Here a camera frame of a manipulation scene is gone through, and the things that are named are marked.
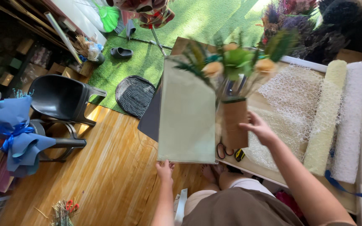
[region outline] white mesh roll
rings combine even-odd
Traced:
[[[362,63],[347,65],[347,75],[340,114],[332,177],[354,184],[357,176],[361,119],[362,119]]]

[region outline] striped cushion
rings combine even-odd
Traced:
[[[137,75],[123,79],[115,89],[115,100],[128,114],[140,119],[153,98],[155,88],[148,80]]]

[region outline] person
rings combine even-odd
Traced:
[[[254,112],[248,111],[250,124],[240,128],[252,131],[267,146],[296,203],[311,226],[356,225],[339,201],[293,155],[291,150]],[[174,225],[174,164],[156,163],[161,179],[160,194],[152,226]],[[303,225],[293,211],[277,200],[262,184],[241,174],[214,167],[219,183],[208,165],[202,166],[210,184],[192,194],[185,203],[184,226],[217,225]]]

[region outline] red scissors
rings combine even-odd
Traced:
[[[73,206],[73,208],[71,208],[73,203],[74,202],[72,200],[69,200],[68,202],[66,202],[66,210],[68,210],[69,213],[72,213],[72,211],[75,212],[79,209],[79,205],[77,203]]]

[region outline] black chair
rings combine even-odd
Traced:
[[[96,122],[84,116],[92,95],[106,97],[107,92],[83,82],[61,75],[45,75],[34,79],[29,88],[33,101],[31,107],[46,116],[95,126]]]
[[[41,151],[39,153],[40,162],[65,162],[66,158],[75,148],[84,148],[87,144],[85,139],[78,138],[75,128],[66,121],[32,119],[29,122],[29,126],[33,127],[35,134],[45,136],[45,131],[55,123],[62,123],[66,126],[69,131],[69,138],[53,137],[56,140],[56,144],[49,148],[66,148],[66,150],[57,158],[50,158],[44,151]]]

